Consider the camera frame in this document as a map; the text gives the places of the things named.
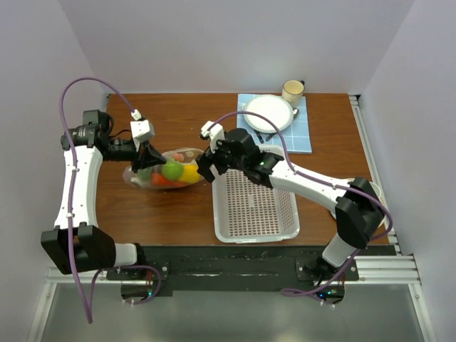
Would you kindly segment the polka dot zip bag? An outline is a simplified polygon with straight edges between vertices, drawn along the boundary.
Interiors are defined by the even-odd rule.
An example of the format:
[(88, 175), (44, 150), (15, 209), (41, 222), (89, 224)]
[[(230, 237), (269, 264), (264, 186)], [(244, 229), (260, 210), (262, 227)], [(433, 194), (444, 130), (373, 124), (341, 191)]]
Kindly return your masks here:
[[(184, 155), (185, 160), (184, 162), (179, 162), (180, 164), (188, 165), (188, 164), (193, 164), (197, 166), (197, 163), (195, 161), (196, 157), (200, 154), (202, 154), (204, 151), (198, 148), (193, 148), (193, 147), (184, 147), (180, 148), (177, 150), (171, 150), (167, 151), (163, 154), (165, 159), (168, 160), (173, 160), (176, 161), (172, 158), (172, 155), (175, 153), (181, 153)], [(133, 172), (131, 167), (125, 168), (123, 172), (123, 179), (124, 181), (132, 186), (139, 187), (141, 189), (147, 189), (147, 190), (167, 190), (167, 189), (158, 189), (154, 188), (151, 185), (151, 174), (158, 172), (161, 174), (161, 169), (163, 165), (156, 165), (154, 167), (148, 167), (144, 170), (139, 170), (137, 173)], [(200, 175), (200, 180), (199, 182), (203, 180), (203, 176)]]

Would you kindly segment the pink fake peach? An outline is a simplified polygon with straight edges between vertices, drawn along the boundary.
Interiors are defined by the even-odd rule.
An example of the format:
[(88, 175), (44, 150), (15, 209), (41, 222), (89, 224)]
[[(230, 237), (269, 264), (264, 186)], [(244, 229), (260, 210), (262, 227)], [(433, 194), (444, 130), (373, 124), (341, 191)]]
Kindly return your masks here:
[(181, 154), (181, 153), (175, 153), (175, 154), (173, 154), (173, 155), (172, 155), (172, 158), (173, 158), (174, 160), (176, 160), (177, 162), (184, 162), (184, 160), (185, 160), (184, 155)]

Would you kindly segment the green fake apple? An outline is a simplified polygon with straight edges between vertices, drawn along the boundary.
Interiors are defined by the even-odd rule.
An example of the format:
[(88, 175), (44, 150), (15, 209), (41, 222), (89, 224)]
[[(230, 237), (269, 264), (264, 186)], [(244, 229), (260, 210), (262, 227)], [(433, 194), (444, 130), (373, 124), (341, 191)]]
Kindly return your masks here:
[(161, 174), (164, 178), (170, 181), (178, 180), (184, 170), (184, 166), (176, 161), (168, 160), (161, 169)]

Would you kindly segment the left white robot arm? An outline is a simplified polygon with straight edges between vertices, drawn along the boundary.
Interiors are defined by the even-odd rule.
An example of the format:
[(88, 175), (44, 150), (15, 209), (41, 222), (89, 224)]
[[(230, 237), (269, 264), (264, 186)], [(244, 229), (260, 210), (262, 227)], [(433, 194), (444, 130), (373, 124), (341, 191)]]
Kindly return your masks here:
[(62, 274), (118, 266), (131, 279), (147, 273), (138, 243), (119, 244), (100, 229), (95, 205), (98, 176), (105, 161), (129, 162), (137, 172), (166, 160), (150, 144), (154, 127), (138, 110), (130, 123), (131, 139), (112, 137), (113, 126), (111, 115), (88, 110), (81, 125), (61, 136), (66, 166), (62, 200), (54, 228), (41, 235), (41, 246)]

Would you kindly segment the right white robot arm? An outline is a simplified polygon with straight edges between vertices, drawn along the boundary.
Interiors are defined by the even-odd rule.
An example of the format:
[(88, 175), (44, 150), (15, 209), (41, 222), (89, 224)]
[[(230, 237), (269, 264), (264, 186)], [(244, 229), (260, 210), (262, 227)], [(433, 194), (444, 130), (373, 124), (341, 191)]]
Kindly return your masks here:
[(208, 182), (237, 170), (256, 185), (294, 193), (335, 214), (336, 234), (317, 263), (324, 279), (335, 279), (347, 258), (367, 247), (383, 221), (382, 204), (365, 178), (349, 182), (299, 167), (286, 153), (261, 150), (243, 128), (225, 132), (220, 124), (207, 122), (200, 137), (209, 147), (197, 157), (198, 173)]

